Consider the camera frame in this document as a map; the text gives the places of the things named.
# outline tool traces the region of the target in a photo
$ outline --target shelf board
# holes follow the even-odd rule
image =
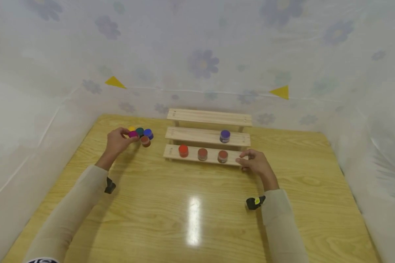
[[[205,122],[225,125],[237,125],[240,127],[252,127],[252,119],[248,114],[218,113],[217,111],[184,110],[171,108],[167,119],[174,121]]]
[[[228,146],[250,146],[250,135],[248,133],[231,132],[230,141],[226,144],[220,142],[219,135],[219,130],[168,127],[165,138],[179,141],[194,141],[199,143],[220,144]]]
[[[236,158],[239,158],[241,152],[237,152],[236,150],[225,150],[228,152],[228,160],[226,163],[220,163],[218,161],[218,153],[220,149],[211,149],[206,148],[208,150],[208,158],[206,161],[200,161],[198,157],[198,150],[200,147],[189,147],[189,155],[186,158],[180,157],[178,154],[178,147],[179,145],[167,144],[164,150],[164,157],[175,159],[175,160],[185,160],[185,161],[198,161],[200,163],[214,163],[214,164],[222,164],[222,165],[233,165],[233,166],[240,166],[236,163]]]

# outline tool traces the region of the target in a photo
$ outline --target beige sleeve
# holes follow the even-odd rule
[[[106,170],[97,166],[86,168],[72,190],[47,218],[23,262],[48,258],[63,263],[73,236],[103,195],[107,175]]]
[[[265,192],[262,218],[273,263],[308,263],[303,240],[284,190]]]

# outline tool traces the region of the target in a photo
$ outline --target yellow triangle flag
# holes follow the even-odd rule
[[[112,76],[111,78],[109,78],[106,82],[107,85],[111,85],[111,86],[116,86],[119,88],[126,88],[123,84],[121,84],[121,82],[114,76]]]
[[[283,86],[281,88],[274,89],[273,91],[270,91],[269,93],[272,93],[273,95],[276,95],[278,97],[288,100],[288,85]]]

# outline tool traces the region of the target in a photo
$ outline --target fabric wall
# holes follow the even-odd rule
[[[0,259],[97,116],[180,107],[324,132],[395,262],[394,99],[395,0],[1,0]]]

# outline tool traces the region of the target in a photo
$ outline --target wooden table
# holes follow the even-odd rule
[[[109,175],[116,190],[87,217],[65,262],[271,262],[260,210],[245,210],[245,200],[262,193],[258,178],[237,167],[165,160],[171,121],[119,115],[103,115],[93,125],[4,262],[21,262],[53,208],[98,160],[106,134],[131,125],[153,130],[151,146],[130,146],[119,156]],[[287,191],[312,263],[380,261],[324,135],[244,132]]]

